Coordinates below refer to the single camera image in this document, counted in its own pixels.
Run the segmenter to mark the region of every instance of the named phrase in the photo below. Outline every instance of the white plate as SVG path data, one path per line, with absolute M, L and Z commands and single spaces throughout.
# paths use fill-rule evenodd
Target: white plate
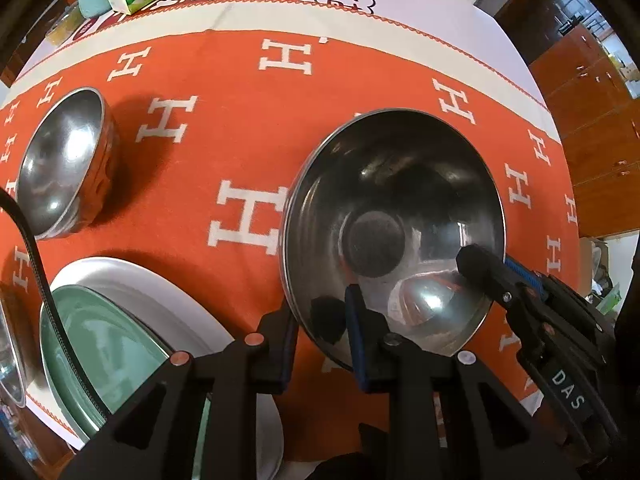
M 145 267 L 96 256 L 76 260 L 51 282 L 83 285 L 109 298 L 157 333 L 171 348 L 193 356 L 219 352 L 233 341 L 218 320 L 183 290 Z M 258 480 L 271 480 L 284 452 L 282 422 L 273 397 L 258 395 L 256 462 Z

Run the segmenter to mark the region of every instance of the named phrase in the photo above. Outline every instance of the cabinet door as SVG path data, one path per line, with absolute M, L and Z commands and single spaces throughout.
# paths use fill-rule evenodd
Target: cabinet door
M 602 237 L 640 228 L 640 168 L 631 164 L 574 186 L 580 236 Z
M 631 102 L 566 137 L 562 147 L 574 185 L 640 161 L 639 128 L 640 102 Z
M 607 77 L 612 70 L 609 58 L 603 57 L 545 98 L 561 139 L 616 107 L 617 92 L 612 93 Z
M 551 92 L 605 56 L 593 35 L 578 25 L 531 63 L 529 70 L 546 99 Z

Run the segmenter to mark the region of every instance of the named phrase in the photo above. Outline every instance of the green plate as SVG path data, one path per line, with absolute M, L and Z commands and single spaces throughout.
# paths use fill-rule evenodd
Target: green plate
M 66 334 L 111 413 L 165 361 L 168 352 L 133 318 L 100 294 L 80 285 L 52 292 Z M 44 310 L 40 349 L 47 383 L 69 424 L 87 442 L 104 419 L 71 371 Z

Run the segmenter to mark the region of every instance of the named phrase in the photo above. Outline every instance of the black cable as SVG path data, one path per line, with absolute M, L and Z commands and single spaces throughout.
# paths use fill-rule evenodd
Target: black cable
M 42 259 L 40 257 L 40 252 L 38 251 L 36 239 L 31 233 L 31 228 L 29 227 L 26 217 L 16 201 L 4 189 L 0 189 L 0 207 L 11 217 L 11 220 L 14 221 L 20 230 L 22 240 L 24 241 L 24 244 L 27 247 L 27 252 L 29 253 L 31 269 L 33 269 L 33 273 L 36 277 L 36 283 L 38 284 L 38 291 L 40 292 L 40 296 L 44 303 L 44 309 L 49 316 L 53 331 L 56 333 L 56 338 L 58 338 L 58 342 L 62 347 L 66 360 L 71 366 L 72 372 L 76 376 L 76 379 L 78 379 L 78 382 L 82 386 L 86 396 L 89 397 L 89 400 L 95 406 L 95 409 L 98 410 L 98 413 L 100 413 L 104 420 L 107 420 L 110 412 L 98 393 L 95 391 L 91 381 L 89 381 L 89 378 L 84 373 L 84 369 L 78 360 L 78 356 L 71 346 L 71 341 L 69 341 L 69 338 L 66 336 L 65 328 L 62 326 L 60 315 L 58 314 L 58 310 L 54 304 L 51 289 L 49 288 L 49 283 L 47 282 L 47 277 L 44 273 L 44 267 L 42 265 Z

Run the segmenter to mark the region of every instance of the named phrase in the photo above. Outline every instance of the metal rim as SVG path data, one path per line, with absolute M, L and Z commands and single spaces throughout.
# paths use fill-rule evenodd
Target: metal rim
M 279 264 L 279 267 L 280 267 L 280 281 L 282 282 L 282 288 L 284 289 L 285 298 L 287 300 L 287 303 L 289 303 L 289 307 L 290 307 L 293 315 L 298 320 L 299 325 L 304 329 L 305 333 L 308 335 L 309 339 L 311 339 L 311 341 L 314 343 L 314 345 L 316 345 L 316 347 L 319 348 L 326 357 L 328 357 L 329 359 L 331 359 L 332 361 L 334 361 L 335 363 L 339 364 L 341 367 L 343 367 L 343 368 L 345 368 L 347 370 L 351 370 L 351 369 L 353 369 L 353 367 L 351 367 L 351 365 L 348 365 L 345 362 L 341 361 L 337 357 L 331 356 L 327 352 L 325 352 L 323 347 L 322 347 L 322 345 L 318 344 L 318 341 L 316 340 L 316 338 L 308 330 L 308 328 L 306 326 L 306 323 L 302 319 L 302 316 L 300 316 L 298 314 L 298 311 L 299 311 L 298 303 L 296 302 L 296 300 L 294 298 L 294 295 L 293 295 L 293 293 L 291 291 L 291 286 L 290 286 L 291 280 L 290 280 L 290 275 L 289 275 L 289 269 L 287 268 L 288 266 L 285 263 L 286 254 L 287 254 L 287 231 L 288 231 L 289 225 L 291 223 L 291 215 L 292 215 L 292 213 L 291 213 L 291 205 L 298 198 L 298 195 L 300 193 L 300 187 L 302 186 L 302 181 L 304 180 L 305 175 L 308 173 L 309 169 L 311 168 L 311 165 L 316 161 L 316 158 L 318 158 L 318 156 L 325 150 L 325 148 L 329 145 L 329 143 L 335 137 L 338 136 L 338 134 L 340 134 L 347 127 L 351 126 L 353 123 L 356 123 L 356 122 L 358 122 L 359 120 L 361 120 L 361 119 L 363 119 L 365 117 L 369 117 L 369 116 L 377 115 L 377 114 L 383 114 L 383 113 L 386 113 L 386 112 L 415 112 L 415 113 L 419 113 L 419 114 L 422 114 L 424 116 L 427 116 L 429 118 L 433 118 L 434 120 L 443 122 L 449 128 L 451 128 L 452 131 L 454 131 L 462 140 L 464 140 L 478 154 L 478 157 L 479 157 L 480 161 L 482 162 L 482 165 L 484 166 L 489 178 L 491 179 L 491 182 L 494 184 L 495 195 L 496 195 L 496 197 L 498 199 L 498 204 L 500 205 L 500 218 L 502 219 L 502 251 L 501 252 L 502 252 L 502 260 L 503 261 L 504 261 L 504 259 L 506 257 L 506 251 L 507 251 L 507 228 L 506 228 L 506 220 L 505 220 L 505 217 L 504 217 L 504 207 L 502 206 L 502 199 L 500 198 L 500 193 L 498 193 L 498 187 L 496 186 L 494 176 L 492 175 L 491 171 L 489 170 L 489 167 L 487 166 L 486 162 L 484 161 L 484 158 L 482 158 L 482 155 L 480 155 L 480 153 L 478 152 L 476 147 L 463 134 L 461 134 L 455 127 L 453 127 L 451 124 L 447 123 L 447 121 L 444 121 L 439 117 L 431 115 L 430 113 L 423 112 L 421 110 L 415 110 L 413 108 L 380 108 L 379 110 L 372 110 L 370 112 L 366 112 L 366 113 L 363 113 L 363 114 L 361 114 L 361 115 L 359 115 L 357 117 L 354 117 L 353 119 L 350 119 L 348 122 L 344 123 L 342 126 L 338 127 L 338 129 L 334 130 L 333 133 L 331 133 L 327 138 L 325 138 L 320 143 L 320 145 L 315 150 L 313 150 L 313 152 L 306 158 L 305 163 L 302 165 L 302 168 L 300 169 L 300 171 L 296 175 L 296 178 L 294 180 L 294 185 L 291 188 L 291 192 L 287 195 L 287 199 L 286 199 L 285 206 L 284 206 L 284 214 L 282 216 L 282 225 L 281 225 L 281 229 L 280 229 L 280 241 L 279 241 L 279 244 L 278 244 L 279 245 L 279 250 L 280 250 L 280 255 L 279 255 L 280 257 L 279 257 L 278 264 Z M 473 331 L 466 338 L 466 341 L 463 343 L 462 346 L 464 346 L 467 342 L 469 342 L 469 340 L 474 336 L 474 334 L 482 326 L 482 324 L 484 323 L 484 320 L 486 319 L 487 315 L 489 314 L 489 311 L 491 310 L 492 304 L 493 303 L 491 301 L 489 301 L 489 308 L 486 310 L 486 312 L 482 316 L 482 319 L 478 323 L 478 326 L 476 326 L 473 329 Z
M 98 99 L 100 99 L 100 111 L 101 111 L 101 115 L 100 115 L 100 131 L 104 128 L 104 118 L 106 116 L 106 102 L 104 101 L 104 97 L 102 97 L 102 94 L 100 93 L 99 90 L 93 88 L 92 86 L 83 86 L 81 88 L 76 88 L 75 90 L 72 90 L 68 94 L 63 95 L 60 99 L 58 99 L 57 102 L 49 109 L 49 111 L 44 115 L 42 120 L 38 123 L 38 126 L 36 127 L 36 129 L 34 130 L 33 134 L 31 135 L 31 139 L 29 139 L 29 142 L 27 143 L 27 147 L 24 149 L 24 153 L 22 154 L 22 160 L 20 161 L 20 166 L 18 167 L 19 168 L 18 169 L 18 178 L 17 178 L 17 181 L 15 183 L 15 201 L 16 202 L 18 202 L 18 190 L 19 190 L 19 186 L 20 186 L 20 171 L 22 170 L 22 165 L 24 164 L 24 159 L 27 157 L 27 152 L 29 151 L 29 148 L 31 146 L 31 143 L 33 142 L 33 139 L 35 138 L 36 134 L 38 133 L 38 130 L 40 129 L 40 127 L 42 126 L 44 121 L 49 117 L 49 115 L 56 108 L 58 108 L 58 106 L 60 106 L 63 101 L 65 101 L 67 98 L 71 97 L 74 94 L 77 94 L 77 93 L 80 93 L 80 92 L 83 92 L 83 91 L 87 91 L 87 90 L 92 92 L 93 94 L 97 95 Z M 98 142 L 96 142 L 96 144 L 94 146 L 94 150 L 91 153 L 91 160 L 93 160 L 93 158 L 95 156 L 95 152 L 96 152 L 97 149 L 98 149 Z M 62 222 L 62 219 L 66 216 L 66 214 L 68 213 L 69 209 L 71 208 L 71 205 L 76 200 L 76 197 L 78 196 L 78 193 L 80 192 L 80 189 L 82 187 L 82 183 L 84 182 L 84 178 L 86 177 L 86 174 L 88 173 L 90 166 L 91 166 L 91 163 L 89 163 L 89 165 L 84 170 L 84 173 L 82 174 L 82 179 L 79 181 L 78 187 L 76 188 L 76 191 L 74 192 L 74 195 L 71 197 L 71 200 L 66 205 L 64 211 L 58 217 L 58 220 L 56 220 L 53 223 L 53 225 L 51 225 L 51 227 L 49 227 L 43 233 L 34 234 L 34 238 L 36 240 L 42 240 L 43 238 L 47 238 L 48 235 L 51 232 L 55 231 L 55 229 L 60 225 L 60 222 Z
M 4 386 L 4 383 L 0 383 L 4 392 L 11 397 L 11 400 L 15 402 L 16 406 L 19 408 L 24 408 L 27 404 L 27 386 L 26 384 L 26 368 L 24 366 L 24 361 L 22 360 L 22 354 L 20 353 L 19 348 L 14 342 L 15 331 L 14 331 L 14 322 L 11 319 L 11 313 L 9 312 L 8 301 L 6 300 L 4 293 L 0 291 L 0 308 L 2 308 L 2 317 L 4 318 L 4 329 L 6 330 L 7 335 L 9 336 L 9 346 L 11 347 L 11 355 L 14 358 L 15 365 L 18 371 L 18 381 L 20 383 L 20 389 L 22 390 L 22 401 L 18 402 L 17 399 L 9 393 L 9 391 Z

